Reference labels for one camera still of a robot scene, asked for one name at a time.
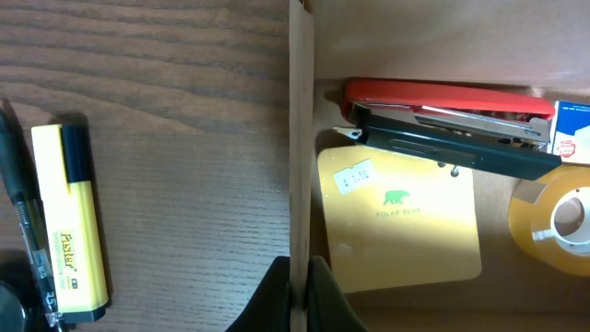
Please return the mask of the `yellow highlighter marker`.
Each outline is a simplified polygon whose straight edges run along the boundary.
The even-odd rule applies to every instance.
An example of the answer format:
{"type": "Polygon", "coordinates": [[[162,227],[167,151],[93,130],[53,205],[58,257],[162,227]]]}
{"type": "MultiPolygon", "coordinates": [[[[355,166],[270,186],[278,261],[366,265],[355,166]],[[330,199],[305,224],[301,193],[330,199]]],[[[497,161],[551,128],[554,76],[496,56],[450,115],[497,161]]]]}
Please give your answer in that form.
{"type": "Polygon", "coordinates": [[[110,300],[97,222],[88,130],[31,128],[59,312],[70,324],[95,322],[110,300]]]}

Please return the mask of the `red black stapler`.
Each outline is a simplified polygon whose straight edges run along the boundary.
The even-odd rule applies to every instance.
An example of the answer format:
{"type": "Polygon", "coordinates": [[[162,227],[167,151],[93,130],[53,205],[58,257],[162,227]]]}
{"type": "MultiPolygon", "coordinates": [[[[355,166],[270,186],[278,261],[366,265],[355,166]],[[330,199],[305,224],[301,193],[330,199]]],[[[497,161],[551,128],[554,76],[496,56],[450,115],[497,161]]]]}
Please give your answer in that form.
{"type": "Polygon", "coordinates": [[[561,166],[548,154],[555,115],[545,99],[494,89],[355,78],[336,132],[370,148],[536,180],[561,166]]]}

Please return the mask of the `brown cardboard box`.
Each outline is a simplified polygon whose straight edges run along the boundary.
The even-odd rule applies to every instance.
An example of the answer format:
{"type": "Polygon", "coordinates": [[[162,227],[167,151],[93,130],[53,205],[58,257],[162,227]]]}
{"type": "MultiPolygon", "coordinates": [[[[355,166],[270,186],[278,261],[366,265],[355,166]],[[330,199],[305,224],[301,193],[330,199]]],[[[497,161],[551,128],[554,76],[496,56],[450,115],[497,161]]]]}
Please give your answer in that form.
{"type": "MultiPolygon", "coordinates": [[[[589,99],[584,0],[294,1],[289,6],[290,280],[303,300],[307,263],[325,253],[313,141],[335,119],[320,100],[351,77],[492,83],[589,99]]],[[[372,331],[585,331],[589,281],[528,257],[511,238],[515,181],[475,175],[482,272],[471,280],[350,296],[372,331]]]]}

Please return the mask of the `white blue staples box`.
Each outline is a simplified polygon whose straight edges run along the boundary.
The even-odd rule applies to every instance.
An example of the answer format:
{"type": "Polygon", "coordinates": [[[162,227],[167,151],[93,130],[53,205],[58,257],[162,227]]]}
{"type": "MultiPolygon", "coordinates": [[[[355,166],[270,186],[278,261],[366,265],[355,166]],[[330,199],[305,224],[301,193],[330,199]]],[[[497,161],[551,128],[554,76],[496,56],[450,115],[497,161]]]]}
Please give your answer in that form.
{"type": "Polygon", "coordinates": [[[563,162],[589,164],[589,105],[556,101],[550,125],[548,153],[563,162]]]}

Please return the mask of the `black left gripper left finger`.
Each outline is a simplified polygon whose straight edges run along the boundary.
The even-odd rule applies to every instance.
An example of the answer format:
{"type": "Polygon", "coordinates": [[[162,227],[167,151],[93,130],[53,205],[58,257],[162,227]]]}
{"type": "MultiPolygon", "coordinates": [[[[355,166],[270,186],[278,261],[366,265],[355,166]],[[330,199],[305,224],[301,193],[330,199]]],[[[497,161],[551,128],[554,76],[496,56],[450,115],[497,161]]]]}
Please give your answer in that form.
{"type": "Polygon", "coordinates": [[[290,261],[277,256],[227,332],[289,332],[290,261]]]}

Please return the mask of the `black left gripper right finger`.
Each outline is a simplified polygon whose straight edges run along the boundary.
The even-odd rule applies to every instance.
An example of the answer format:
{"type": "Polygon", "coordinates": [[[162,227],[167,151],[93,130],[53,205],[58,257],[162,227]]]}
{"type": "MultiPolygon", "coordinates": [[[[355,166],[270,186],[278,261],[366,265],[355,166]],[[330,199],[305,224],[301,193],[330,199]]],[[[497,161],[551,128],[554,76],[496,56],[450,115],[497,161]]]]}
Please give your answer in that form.
{"type": "Polygon", "coordinates": [[[367,332],[319,255],[308,264],[307,319],[309,332],[367,332]]]}

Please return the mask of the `black ballpoint pen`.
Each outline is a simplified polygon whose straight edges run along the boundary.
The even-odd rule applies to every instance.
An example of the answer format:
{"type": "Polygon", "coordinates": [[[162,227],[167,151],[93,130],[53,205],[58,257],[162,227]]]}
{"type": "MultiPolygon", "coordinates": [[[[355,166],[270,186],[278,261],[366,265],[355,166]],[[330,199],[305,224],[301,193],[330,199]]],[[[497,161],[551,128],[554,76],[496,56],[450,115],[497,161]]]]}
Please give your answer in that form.
{"type": "Polygon", "coordinates": [[[66,331],[67,325],[57,307],[47,250],[37,231],[41,224],[41,212],[32,184],[31,171],[27,168],[24,149],[18,143],[14,126],[4,111],[1,111],[1,177],[17,215],[45,320],[52,331],[66,331]]]}

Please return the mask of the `yellow sticky note pad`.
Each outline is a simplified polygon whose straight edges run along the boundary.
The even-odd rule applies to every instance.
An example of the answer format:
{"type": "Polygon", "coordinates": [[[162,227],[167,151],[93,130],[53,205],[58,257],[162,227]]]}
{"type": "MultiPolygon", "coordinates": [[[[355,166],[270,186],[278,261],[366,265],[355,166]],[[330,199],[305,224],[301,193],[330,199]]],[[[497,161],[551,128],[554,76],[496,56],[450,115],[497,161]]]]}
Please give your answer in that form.
{"type": "Polygon", "coordinates": [[[317,157],[333,276],[345,293],[474,279],[473,172],[364,146],[317,157]]]}

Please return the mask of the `black glossy tape dispenser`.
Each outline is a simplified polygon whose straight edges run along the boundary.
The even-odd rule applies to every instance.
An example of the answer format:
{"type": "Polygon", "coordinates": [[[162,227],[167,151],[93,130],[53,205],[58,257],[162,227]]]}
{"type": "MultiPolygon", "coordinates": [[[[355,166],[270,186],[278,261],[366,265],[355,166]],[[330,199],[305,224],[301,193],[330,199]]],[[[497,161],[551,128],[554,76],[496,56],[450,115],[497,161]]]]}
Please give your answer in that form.
{"type": "Polygon", "coordinates": [[[1,282],[0,293],[1,332],[25,332],[27,313],[19,297],[6,283],[1,282]]]}

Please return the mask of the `yellow tape roll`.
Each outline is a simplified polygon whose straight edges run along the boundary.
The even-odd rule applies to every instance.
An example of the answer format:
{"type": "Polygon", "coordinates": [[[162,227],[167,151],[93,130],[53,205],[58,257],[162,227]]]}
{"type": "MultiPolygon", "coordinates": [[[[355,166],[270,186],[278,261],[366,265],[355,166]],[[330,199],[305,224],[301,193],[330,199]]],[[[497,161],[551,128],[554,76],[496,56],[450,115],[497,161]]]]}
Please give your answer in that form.
{"type": "Polygon", "coordinates": [[[565,273],[589,275],[589,169],[560,166],[535,181],[522,180],[513,190],[507,212],[513,240],[526,253],[565,273]],[[580,226],[568,235],[558,231],[558,210],[580,203],[580,226]]]}

